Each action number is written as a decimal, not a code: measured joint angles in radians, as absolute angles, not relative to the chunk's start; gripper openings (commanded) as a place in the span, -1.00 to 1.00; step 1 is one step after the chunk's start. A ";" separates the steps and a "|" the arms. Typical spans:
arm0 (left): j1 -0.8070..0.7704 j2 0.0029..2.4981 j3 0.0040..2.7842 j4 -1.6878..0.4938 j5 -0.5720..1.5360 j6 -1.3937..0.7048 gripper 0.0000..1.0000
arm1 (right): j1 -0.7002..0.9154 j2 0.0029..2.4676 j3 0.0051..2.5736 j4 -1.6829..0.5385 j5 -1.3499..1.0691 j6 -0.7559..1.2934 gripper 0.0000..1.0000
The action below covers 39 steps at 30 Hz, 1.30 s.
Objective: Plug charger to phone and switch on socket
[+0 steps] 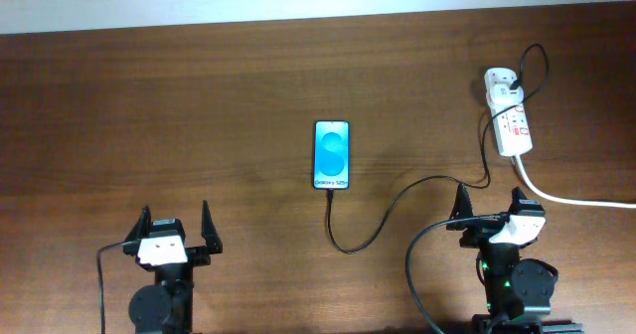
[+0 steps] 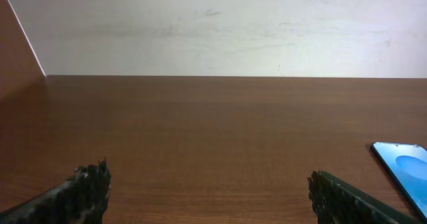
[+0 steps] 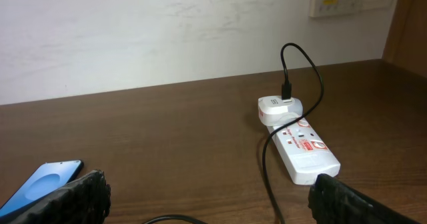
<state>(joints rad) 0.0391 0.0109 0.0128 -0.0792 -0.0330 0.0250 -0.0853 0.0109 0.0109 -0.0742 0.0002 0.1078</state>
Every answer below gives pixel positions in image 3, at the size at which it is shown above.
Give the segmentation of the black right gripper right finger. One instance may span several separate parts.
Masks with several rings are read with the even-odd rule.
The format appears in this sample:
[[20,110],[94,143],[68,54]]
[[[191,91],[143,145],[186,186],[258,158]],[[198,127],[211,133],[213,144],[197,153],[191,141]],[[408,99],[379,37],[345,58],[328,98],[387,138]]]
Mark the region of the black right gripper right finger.
[[417,224],[327,174],[317,176],[308,201],[317,224]]

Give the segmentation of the blue Galaxy smartphone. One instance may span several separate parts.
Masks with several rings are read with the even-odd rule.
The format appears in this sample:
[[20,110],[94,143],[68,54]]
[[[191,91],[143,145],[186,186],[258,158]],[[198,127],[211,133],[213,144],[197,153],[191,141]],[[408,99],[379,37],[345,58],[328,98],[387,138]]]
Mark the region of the blue Galaxy smartphone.
[[34,205],[40,198],[74,180],[83,169],[82,160],[44,163],[1,207],[1,222]]

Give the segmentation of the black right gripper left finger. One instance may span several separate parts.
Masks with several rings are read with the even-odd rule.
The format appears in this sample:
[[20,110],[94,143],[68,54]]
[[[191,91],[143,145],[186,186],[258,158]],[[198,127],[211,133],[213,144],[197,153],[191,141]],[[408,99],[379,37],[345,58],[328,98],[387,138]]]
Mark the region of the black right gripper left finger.
[[108,217],[111,187],[95,169],[1,218],[4,224],[98,224]]

